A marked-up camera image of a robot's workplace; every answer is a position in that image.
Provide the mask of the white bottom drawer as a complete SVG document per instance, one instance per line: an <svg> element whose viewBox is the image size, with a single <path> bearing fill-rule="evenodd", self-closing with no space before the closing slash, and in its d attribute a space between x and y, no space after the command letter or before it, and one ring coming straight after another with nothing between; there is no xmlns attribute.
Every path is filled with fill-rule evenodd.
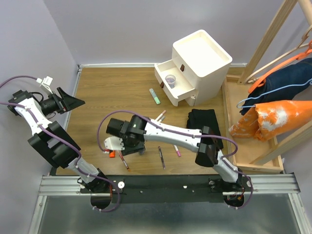
<svg viewBox="0 0 312 234"><path fill-rule="evenodd" d="M178 106L180 101L197 94L197 90L189 83L176 82L173 89L169 87L168 83L163 83L164 87L162 89L173 106Z"/></svg>

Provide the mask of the translucent purple cup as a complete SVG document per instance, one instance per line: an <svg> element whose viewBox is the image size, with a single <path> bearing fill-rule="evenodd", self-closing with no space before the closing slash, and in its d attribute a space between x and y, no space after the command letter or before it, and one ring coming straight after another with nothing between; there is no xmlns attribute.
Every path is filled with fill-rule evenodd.
<svg viewBox="0 0 312 234"><path fill-rule="evenodd" d="M166 82L168 83L170 88L175 88L176 85L176 77L174 75L167 75L165 77Z"/></svg>

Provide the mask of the white drawer cabinet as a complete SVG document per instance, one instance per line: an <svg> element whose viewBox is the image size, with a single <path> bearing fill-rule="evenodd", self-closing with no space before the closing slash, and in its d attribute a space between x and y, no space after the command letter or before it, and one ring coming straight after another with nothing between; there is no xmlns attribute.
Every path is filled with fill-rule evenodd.
<svg viewBox="0 0 312 234"><path fill-rule="evenodd" d="M186 101L196 106L217 95L233 58L201 29L173 43L172 60L185 66L182 74L197 90Z"/></svg>

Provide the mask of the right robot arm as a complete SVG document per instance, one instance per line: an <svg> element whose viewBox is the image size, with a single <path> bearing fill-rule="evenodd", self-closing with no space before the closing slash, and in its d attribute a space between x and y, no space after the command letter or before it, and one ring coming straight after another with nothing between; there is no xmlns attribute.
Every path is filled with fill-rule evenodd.
<svg viewBox="0 0 312 234"><path fill-rule="evenodd" d="M227 157L238 150L238 145L231 139L214 135L209 127L186 129L160 123L154 119L133 115L130 121L111 118L106 129L111 136L106 138L104 146L111 151L134 150L146 141L155 141L176 145L196 153L195 162L202 167L211 167L221 176L225 187L235 191L242 185L239 171ZM217 140L226 140L235 145L229 155L220 152Z"/></svg>

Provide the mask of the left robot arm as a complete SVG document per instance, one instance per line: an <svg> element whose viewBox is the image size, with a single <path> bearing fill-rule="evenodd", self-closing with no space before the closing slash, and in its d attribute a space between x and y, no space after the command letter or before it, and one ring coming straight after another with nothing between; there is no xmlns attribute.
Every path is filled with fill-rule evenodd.
<svg viewBox="0 0 312 234"><path fill-rule="evenodd" d="M81 148L58 124L47 116L54 112L63 114L85 104L65 93L60 87L58 95L51 93L47 99L37 100L33 93L19 90L9 100L8 109L23 117L32 131L29 144L53 167L70 169L81 178L81 185L93 193L105 192L110 184L103 172L86 162Z"/></svg>

